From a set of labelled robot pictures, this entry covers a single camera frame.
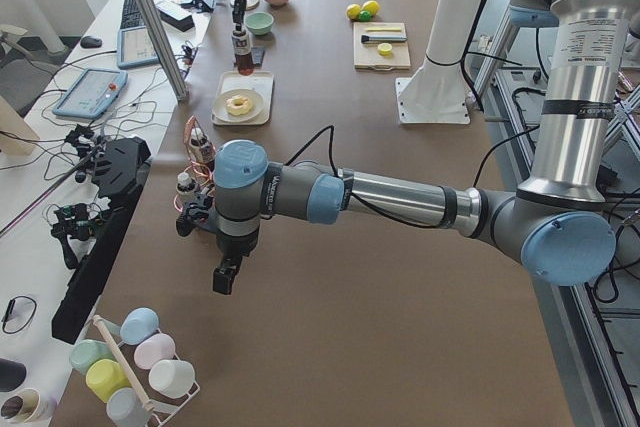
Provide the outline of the tea bottle top rack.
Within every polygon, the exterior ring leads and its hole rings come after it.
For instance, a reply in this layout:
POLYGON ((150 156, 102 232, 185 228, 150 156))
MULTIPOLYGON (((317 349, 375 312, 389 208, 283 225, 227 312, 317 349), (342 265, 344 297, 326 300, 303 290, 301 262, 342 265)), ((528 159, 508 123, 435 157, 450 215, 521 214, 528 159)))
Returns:
POLYGON ((247 32, 245 30, 234 29, 231 39, 238 73, 243 76, 251 75, 254 72, 254 64, 251 42, 247 32))

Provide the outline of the tea bottle lower left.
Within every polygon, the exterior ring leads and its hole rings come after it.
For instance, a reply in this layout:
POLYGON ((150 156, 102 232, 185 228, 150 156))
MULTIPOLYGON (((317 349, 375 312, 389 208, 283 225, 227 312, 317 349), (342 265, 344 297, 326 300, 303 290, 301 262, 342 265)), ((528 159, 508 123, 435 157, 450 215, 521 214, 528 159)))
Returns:
POLYGON ((215 149, 199 127, 195 127, 191 131, 189 145, 196 161, 212 171, 215 166, 215 149))

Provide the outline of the blue cup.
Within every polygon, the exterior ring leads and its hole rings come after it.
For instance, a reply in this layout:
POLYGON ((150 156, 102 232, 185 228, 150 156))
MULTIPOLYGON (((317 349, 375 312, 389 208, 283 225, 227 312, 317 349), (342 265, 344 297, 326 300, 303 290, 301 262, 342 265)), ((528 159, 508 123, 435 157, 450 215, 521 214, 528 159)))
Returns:
POLYGON ((120 337, 127 345, 138 345, 154 335, 159 328, 157 313, 148 307, 132 310, 120 328, 120 337))

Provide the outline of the glazed donut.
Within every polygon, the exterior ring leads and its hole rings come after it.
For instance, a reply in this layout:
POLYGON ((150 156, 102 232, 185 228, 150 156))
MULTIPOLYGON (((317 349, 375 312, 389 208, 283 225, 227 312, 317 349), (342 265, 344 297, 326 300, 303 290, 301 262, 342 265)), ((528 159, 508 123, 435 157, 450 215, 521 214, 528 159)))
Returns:
POLYGON ((234 95, 226 100, 226 111, 229 115, 238 117, 248 114, 254 107, 253 100, 245 95, 234 95))

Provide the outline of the black keyboard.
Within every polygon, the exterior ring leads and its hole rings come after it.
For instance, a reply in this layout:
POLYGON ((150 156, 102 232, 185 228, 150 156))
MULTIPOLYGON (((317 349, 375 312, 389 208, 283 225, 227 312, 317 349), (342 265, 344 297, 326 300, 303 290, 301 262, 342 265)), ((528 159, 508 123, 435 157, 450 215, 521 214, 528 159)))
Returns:
POLYGON ((145 26, 145 21, 136 0, 123 0, 120 29, 145 26))

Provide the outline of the white cup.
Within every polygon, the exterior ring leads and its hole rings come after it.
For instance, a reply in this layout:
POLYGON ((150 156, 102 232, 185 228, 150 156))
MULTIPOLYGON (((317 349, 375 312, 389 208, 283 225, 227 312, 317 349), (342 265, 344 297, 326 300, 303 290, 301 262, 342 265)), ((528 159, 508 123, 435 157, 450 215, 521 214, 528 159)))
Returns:
POLYGON ((187 395, 194 382, 195 369, 190 362, 184 360, 161 360, 149 372, 149 385, 173 399, 187 395))

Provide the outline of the lower yellow lemon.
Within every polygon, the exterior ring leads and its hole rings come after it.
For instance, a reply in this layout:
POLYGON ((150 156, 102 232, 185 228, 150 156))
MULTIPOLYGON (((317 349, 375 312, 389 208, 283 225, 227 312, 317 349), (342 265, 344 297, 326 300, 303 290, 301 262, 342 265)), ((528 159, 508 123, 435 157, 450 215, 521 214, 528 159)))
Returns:
POLYGON ((346 16, 350 20, 356 20, 359 17, 361 11, 362 7, 359 4, 350 4, 346 8, 346 16))

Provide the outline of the green lime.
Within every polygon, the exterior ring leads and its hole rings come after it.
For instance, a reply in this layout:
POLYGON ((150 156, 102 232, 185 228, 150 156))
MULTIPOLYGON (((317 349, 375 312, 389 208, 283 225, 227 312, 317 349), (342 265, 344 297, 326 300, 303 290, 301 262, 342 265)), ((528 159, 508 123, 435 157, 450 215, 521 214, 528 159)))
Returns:
POLYGON ((358 20, 360 22, 369 22, 372 18, 372 14, 366 10, 362 10, 358 15, 358 20))

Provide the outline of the yellow plastic knife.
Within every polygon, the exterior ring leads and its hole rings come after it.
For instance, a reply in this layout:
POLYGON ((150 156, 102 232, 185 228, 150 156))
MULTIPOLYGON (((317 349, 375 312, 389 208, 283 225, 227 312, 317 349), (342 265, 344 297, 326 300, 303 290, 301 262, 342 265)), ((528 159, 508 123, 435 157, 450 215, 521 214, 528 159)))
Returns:
POLYGON ((398 26, 372 26, 366 27, 365 32, 402 32, 403 28, 398 26))

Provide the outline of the upper yellow lemon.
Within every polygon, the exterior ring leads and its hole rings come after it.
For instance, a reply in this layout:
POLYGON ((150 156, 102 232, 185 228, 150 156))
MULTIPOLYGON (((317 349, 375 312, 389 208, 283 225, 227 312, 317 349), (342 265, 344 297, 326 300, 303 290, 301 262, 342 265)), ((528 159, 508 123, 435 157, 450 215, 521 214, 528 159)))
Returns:
POLYGON ((361 12, 367 12, 369 16, 375 17, 380 10, 380 4, 376 0, 369 0, 363 3, 361 12))

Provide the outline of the yellow cup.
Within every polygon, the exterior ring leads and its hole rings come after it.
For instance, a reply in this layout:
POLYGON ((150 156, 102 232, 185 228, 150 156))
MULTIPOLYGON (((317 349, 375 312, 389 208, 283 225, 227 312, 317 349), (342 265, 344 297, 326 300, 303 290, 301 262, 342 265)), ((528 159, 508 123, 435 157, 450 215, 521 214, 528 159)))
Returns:
POLYGON ((85 383, 103 403, 107 403, 117 390, 131 386, 121 366, 111 359, 96 361, 88 369, 85 383))

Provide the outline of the black computer mouse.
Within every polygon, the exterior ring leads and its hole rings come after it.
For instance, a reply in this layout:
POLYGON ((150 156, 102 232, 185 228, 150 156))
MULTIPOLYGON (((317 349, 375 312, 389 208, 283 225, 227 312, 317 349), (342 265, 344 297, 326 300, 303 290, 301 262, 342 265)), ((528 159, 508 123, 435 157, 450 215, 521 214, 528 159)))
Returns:
POLYGON ((84 49, 100 48, 102 44, 102 40, 94 36, 84 36, 80 40, 80 46, 84 49))

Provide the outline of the green cup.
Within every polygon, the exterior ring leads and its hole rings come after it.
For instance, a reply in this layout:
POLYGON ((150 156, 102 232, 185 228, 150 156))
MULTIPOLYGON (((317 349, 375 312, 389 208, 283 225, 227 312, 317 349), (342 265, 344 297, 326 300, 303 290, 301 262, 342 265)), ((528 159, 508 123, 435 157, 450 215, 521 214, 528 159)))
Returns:
POLYGON ((85 375, 99 360, 114 360, 114 356, 104 341, 84 339, 78 341, 69 354, 71 367, 85 375))

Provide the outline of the aluminium frame post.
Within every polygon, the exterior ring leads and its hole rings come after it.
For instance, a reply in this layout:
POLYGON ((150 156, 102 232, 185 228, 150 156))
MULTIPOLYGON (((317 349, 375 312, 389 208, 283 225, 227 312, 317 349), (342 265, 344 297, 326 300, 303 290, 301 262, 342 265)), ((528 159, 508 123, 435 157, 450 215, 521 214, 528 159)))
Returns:
POLYGON ((174 57, 171 44, 162 26, 162 21, 156 9, 155 2, 154 0, 136 0, 136 3, 141 11, 151 43, 176 99, 178 102, 185 101, 189 96, 188 88, 182 73, 178 68, 176 58, 174 57))

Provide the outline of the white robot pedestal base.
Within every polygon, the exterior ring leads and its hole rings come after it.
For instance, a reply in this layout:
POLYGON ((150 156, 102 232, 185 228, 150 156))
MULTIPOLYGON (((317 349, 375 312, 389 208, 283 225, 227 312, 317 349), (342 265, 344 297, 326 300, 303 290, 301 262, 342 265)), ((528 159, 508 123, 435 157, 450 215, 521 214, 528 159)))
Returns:
POLYGON ((482 0, 438 0, 421 67, 396 80, 399 120, 403 124, 470 122, 469 86, 462 68, 482 0))

